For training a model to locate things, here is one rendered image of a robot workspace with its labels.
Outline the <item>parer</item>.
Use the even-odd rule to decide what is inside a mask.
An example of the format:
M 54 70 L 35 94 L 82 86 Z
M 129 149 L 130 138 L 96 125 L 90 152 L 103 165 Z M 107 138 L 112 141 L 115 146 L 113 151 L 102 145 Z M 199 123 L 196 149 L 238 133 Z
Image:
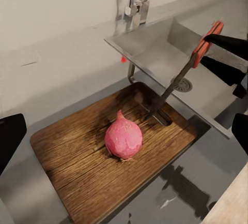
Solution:
M 218 21 L 216 24 L 213 25 L 212 29 L 207 33 L 209 34 L 221 34 L 221 31 L 224 27 L 223 22 Z M 173 90 L 178 87 L 178 84 L 184 78 L 184 76 L 187 74 L 187 72 L 190 70 L 191 67 L 196 68 L 198 64 L 200 63 L 200 60 L 205 56 L 205 54 L 208 52 L 210 47 L 213 45 L 213 42 L 211 40 L 206 39 L 205 37 L 202 39 L 202 41 L 198 44 L 198 46 L 194 49 L 191 59 L 188 61 L 188 63 L 185 65 L 185 67 L 180 71 L 177 78 L 171 83 L 171 85 L 168 87 L 166 92 L 159 98 L 158 102 L 153 106 L 151 111 L 149 112 L 149 116 L 154 115 L 156 113 L 156 110 L 163 104 L 163 102 L 166 102 L 168 97 L 172 94 Z M 149 117 L 147 116 L 145 120 Z

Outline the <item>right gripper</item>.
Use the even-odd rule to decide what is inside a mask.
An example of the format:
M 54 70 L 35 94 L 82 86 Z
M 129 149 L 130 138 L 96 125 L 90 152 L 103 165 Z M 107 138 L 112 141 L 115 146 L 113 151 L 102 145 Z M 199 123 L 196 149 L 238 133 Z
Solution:
M 206 35 L 205 37 L 218 46 L 248 61 L 248 40 L 232 38 L 229 36 L 218 35 L 214 33 Z M 246 73 L 244 73 L 240 69 L 223 64 L 206 56 L 204 56 L 200 60 L 200 63 L 206 66 L 228 85 L 232 86 L 233 84 L 237 84 L 237 88 L 233 92 L 234 95 L 240 98 L 243 98 L 245 96 L 247 92 L 241 85 L 241 82 Z

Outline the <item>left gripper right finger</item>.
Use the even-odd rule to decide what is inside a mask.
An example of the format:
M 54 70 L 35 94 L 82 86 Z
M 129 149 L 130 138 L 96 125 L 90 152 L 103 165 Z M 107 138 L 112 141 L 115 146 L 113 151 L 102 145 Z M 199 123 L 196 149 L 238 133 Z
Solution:
M 237 113 L 232 123 L 232 133 L 248 155 L 248 116 Z

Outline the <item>cutting board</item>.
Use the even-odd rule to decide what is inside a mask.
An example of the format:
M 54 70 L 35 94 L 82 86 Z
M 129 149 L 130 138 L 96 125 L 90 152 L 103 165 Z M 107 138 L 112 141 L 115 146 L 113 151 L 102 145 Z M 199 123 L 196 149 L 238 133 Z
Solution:
M 96 224 L 195 140 L 197 129 L 167 102 L 156 112 L 169 126 L 141 105 L 153 108 L 159 98 L 144 82 L 135 82 L 31 136 L 74 224 Z M 129 161 L 110 153 L 104 141 L 120 110 L 143 134 L 141 149 Z

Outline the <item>vidalia onion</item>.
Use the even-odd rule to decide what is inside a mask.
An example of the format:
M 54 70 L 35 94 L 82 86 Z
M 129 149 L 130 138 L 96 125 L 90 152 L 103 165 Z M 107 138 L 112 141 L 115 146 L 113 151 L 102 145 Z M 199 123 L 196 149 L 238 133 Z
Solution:
M 143 134 L 135 122 L 123 117 L 120 110 L 116 121 L 105 133 L 104 141 L 110 153 L 120 157 L 122 161 L 129 161 L 141 149 Z

